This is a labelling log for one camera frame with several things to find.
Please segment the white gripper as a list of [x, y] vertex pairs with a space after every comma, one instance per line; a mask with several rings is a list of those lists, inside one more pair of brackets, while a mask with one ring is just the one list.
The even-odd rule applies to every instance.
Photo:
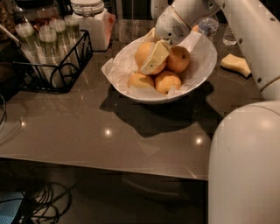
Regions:
[[168, 6], [157, 19], [144, 40], [151, 44], [147, 59], [140, 68], [142, 74], [158, 74], [165, 67], [171, 46], [180, 44], [191, 32], [191, 29], [181, 20], [175, 10]]

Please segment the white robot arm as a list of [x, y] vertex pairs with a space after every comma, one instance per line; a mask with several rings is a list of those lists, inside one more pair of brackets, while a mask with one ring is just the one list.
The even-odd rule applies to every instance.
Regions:
[[208, 224], [280, 224], [280, 22], [260, 0], [174, 0], [157, 19], [141, 71], [150, 74], [202, 19], [222, 11], [263, 100], [216, 129], [208, 168]]

